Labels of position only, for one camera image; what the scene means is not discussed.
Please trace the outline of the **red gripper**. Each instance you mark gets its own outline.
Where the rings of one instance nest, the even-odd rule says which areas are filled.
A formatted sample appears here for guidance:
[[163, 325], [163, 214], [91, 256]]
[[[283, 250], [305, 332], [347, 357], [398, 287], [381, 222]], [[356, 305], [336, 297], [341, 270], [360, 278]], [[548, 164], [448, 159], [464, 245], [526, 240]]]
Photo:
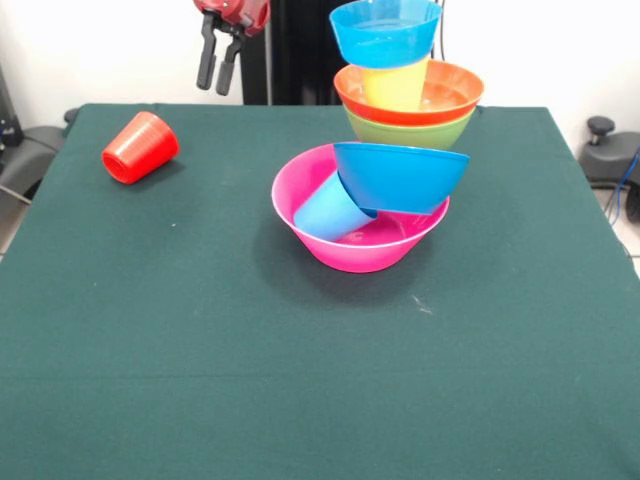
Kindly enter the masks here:
[[[196, 85], [201, 90], [209, 90], [216, 62], [215, 29], [225, 33], [241, 32], [247, 36], [254, 36], [260, 33], [268, 23], [271, 2], [269, 0], [194, 0], [194, 4], [203, 13], [201, 28], [203, 49]], [[235, 60], [242, 47], [241, 36], [234, 36], [227, 47], [216, 84], [216, 92], [221, 96], [227, 96], [229, 93]]]

